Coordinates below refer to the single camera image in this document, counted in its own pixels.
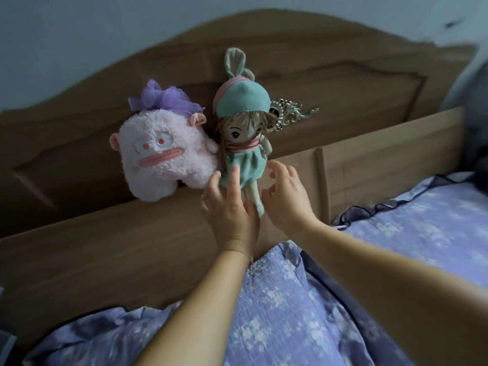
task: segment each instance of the blue floral bedspread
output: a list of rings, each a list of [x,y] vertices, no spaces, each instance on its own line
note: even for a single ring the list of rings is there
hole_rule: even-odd
[[[468,182],[430,178],[389,203],[351,208],[338,224],[362,240],[488,286],[488,197]],[[113,308],[83,317],[48,335],[24,365],[130,365],[178,305],[131,312]],[[289,241],[247,271],[223,364],[412,363]]]

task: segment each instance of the teal bunny-ear hat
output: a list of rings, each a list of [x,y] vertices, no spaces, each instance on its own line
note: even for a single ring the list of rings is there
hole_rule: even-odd
[[[228,49],[223,64],[229,80],[215,94],[213,112],[217,118],[252,111],[269,112],[271,100],[263,86],[254,82],[254,74],[244,67],[246,55],[238,48]]]

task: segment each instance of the rag doll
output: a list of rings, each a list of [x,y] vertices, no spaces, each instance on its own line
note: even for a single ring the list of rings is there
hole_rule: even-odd
[[[121,154],[132,194],[155,202],[173,194],[178,180],[204,188],[217,169],[218,145],[201,128],[203,108],[181,89],[161,90],[154,80],[129,104],[139,112],[110,137],[110,145]]]
[[[245,63],[246,55],[240,49],[230,48],[225,53],[224,68],[229,80],[218,89],[213,112],[222,141],[221,186],[227,187],[232,165],[240,165],[241,189],[247,199],[256,203],[261,216],[264,208],[256,181],[263,175],[272,151],[265,135],[268,124],[276,118],[269,112],[268,92],[254,82],[254,75],[245,68]]]

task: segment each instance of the white wall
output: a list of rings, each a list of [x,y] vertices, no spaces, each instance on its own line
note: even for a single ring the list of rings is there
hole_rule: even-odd
[[[261,8],[321,12],[440,45],[482,43],[447,106],[488,58],[488,0],[0,0],[0,110],[35,104],[203,22]]]

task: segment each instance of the pink plush mouth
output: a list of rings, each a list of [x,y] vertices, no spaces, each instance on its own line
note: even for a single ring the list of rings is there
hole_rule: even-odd
[[[183,154],[183,149],[181,148],[166,150],[162,153],[157,153],[139,160],[139,166],[144,168],[152,167],[159,163],[166,162],[167,160],[179,157],[181,154]]]

